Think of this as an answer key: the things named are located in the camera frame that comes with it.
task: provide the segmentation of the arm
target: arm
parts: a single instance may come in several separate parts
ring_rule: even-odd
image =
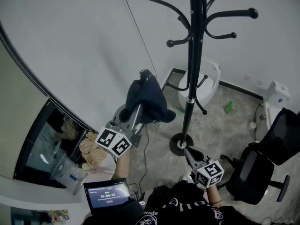
[[[219,191],[216,187],[216,185],[212,185],[211,187],[206,189],[208,201],[211,205],[219,208],[222,206],[222,199],[219,194]]]
[[[118,158],[116,164],[116,170],[114,172],[113,178],[126,178],[129,175],[129,154],[130,149],[128,149],[121,157]]]

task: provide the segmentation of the black office chair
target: black office chair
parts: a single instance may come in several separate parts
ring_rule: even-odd
[[[300,113],[283,108],[275,118],[270,130],[261,142],[250,143],[240,159],[226,159],[234,168],[226,186],[235,200],[258,204],[268,185],[281,189],[277,202],[281,202],[287,191],[290,176],[284,182],[271,181],[274,164],[281,165],[300,151]]]

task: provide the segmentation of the black coat rack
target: black coat rack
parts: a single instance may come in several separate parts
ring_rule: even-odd
[[[171,151],[178,155],[184,155],[184,148],[186,146],[193,146],[193,139],[188,135],[188,127],[191,121],[194,104],[198,105],[204,115],[207,111],[201,106],[197,99],[196,90],[199,88],[207,78],[207,75],[198,84],[198,77],[201,65],[202,56],[202,46],[203,46],[203,36],[206,33],[209,37],[214,39],[225,39],[225,38],[236,38],[236,33],[232,32],[230,34],[215,36],[207,31],[207,25],[215,18],[218,17],[237,17],[237,16],[247,16],[253,19],[258,17],[258,12],[254,8],[249,8],[248,10],[235,10],[235,11],[225,11],[218,12],[207,17],[207,11],[211,7],[215,0],[190,0],[191,5],[191,24],[188,22],[184,14],[179,11],[173,5],[164,2],[162,0],[149,0],[155,3],[164,5],[173,11],[175,11],[179,17],[178,20],[185,26],[188,30],[188,35],[183,40],[168,40],[166,42],[168,47],[173,47],[175,45],[184,44],[188,42],[188,63],[187,63],[187,86],[186,88],[178,88],[167,82],[167,86],[170,86],[179,91],[185,91],[189,89],[187,96],[186,109],[184,114],[184,121],[182,132],[174,135],[170,140]]]

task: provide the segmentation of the chair backrest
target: chair backrest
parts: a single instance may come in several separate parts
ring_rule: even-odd
[[[260,143],[251,145],[276,165],[300,152],[300,113],[283,108]]]

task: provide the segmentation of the bracelet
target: bracelet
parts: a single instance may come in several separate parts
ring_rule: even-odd
[[[223,200],[221,199],[219,202],[221,202],[221,201],[223,201]],[[210,205],[213,205],[213,204],[216,204],[216,203],[219,203],[219,202],[212,202],[212,203],[210,203]]]

